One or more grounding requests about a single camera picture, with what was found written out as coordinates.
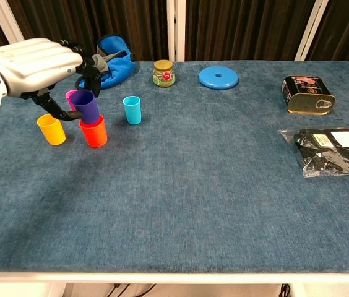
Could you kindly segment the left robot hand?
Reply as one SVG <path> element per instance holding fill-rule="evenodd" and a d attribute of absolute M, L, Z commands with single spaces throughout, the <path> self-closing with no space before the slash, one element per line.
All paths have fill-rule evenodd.
<path fill-rule="evenodd" d="M 0 106 L 6 96 L 32 99 L 58 120 L 79 119 L 80 111 L 64 111 L 50 96 L 58 82 L 76 73 L 82 75 L 84 88 L 98 96 L 100 72 L 77 42 L 31 38 L 0 46 Z"/>

